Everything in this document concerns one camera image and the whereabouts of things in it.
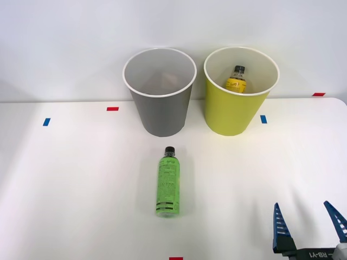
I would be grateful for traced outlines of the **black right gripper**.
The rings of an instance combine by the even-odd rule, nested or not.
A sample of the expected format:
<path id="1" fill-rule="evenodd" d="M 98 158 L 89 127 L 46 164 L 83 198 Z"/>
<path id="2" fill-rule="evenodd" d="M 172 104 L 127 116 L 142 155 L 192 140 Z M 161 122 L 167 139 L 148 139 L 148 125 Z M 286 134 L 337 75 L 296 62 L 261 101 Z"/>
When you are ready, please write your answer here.
<path id="1" fill-rule="evenodd" d="M 346 243 L 346 219 L 328 201 L 324 202 L 324 206 L 333 222 L 339 241 Z M 275 254 L 282 254 L 290 260 L 332 260 L 335 251 L 335 248 L 297 249 L 278 203 L 274 204 L 273 211 L 272 249 Z"/>

